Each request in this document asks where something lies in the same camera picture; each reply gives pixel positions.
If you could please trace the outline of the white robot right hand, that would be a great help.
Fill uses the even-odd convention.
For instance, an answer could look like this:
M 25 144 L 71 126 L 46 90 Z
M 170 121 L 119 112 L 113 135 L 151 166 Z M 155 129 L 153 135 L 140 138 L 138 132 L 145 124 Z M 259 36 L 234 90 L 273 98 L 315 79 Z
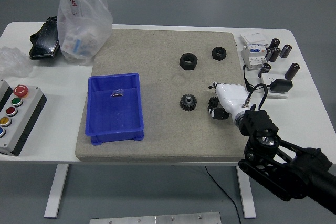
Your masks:
M 250 96 L 240 84 L 214 82 L 208 87 L 214 88 L 217 97 L 209 100 L 208 111 L 212 118 L 223 120 L 230 116 L 238 124 L 245 111 L 249 108 Z

